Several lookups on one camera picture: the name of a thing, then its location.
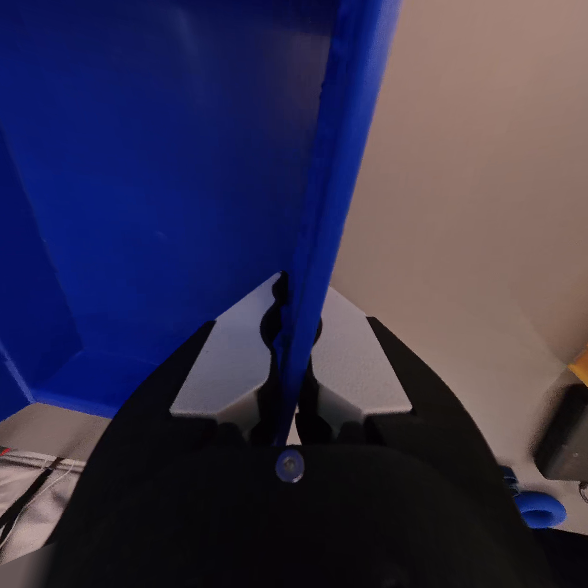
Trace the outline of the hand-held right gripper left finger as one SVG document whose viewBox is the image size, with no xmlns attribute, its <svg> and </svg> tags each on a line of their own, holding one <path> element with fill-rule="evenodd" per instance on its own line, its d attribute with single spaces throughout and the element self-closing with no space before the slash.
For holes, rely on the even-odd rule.
<svg viewBox="0 0 588 588">
<path fill-rule="evenodd" d="M 215 320 L 170 414 L 234 424 L 244 437 L 262 422 L 277 376 L 274 341 L 288 274 L 275 273 Z"/>
</svg>

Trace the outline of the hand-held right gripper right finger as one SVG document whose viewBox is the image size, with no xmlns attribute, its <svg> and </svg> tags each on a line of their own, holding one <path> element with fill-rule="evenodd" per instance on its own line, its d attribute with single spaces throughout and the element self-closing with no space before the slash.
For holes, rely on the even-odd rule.
<svg viewBox="0 0 588 588">
<path fill-rule="evenodd" d="M 303 427 L 335 439 L 347 423 L 412 409 L 367 315 L 329 287 L 303 383 Z"/>
</svg>

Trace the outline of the blue plastic bin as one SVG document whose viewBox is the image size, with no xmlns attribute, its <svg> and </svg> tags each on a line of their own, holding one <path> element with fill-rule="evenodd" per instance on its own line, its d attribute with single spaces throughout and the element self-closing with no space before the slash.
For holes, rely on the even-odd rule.
<svg viewBox="0 0 588 588">
<path fill-rule="evenodd" d="M 1 1 L 1 417 L 113 417 L 271 275 L 284 440 L 401 1 Z"/>
</svg>

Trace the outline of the yellow plastic bin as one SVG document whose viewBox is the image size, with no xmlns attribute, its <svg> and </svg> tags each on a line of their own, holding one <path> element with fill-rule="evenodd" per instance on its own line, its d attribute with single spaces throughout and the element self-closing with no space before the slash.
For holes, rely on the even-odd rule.
<svg viewBox="0 0 588 588">
<path fill-rule="evenodd" d="M 586 387 L 588 385 L 587 375 L 587 345 L 584 350 L 568 364 L 568 369 L 571 371 Z"/>
</svg>

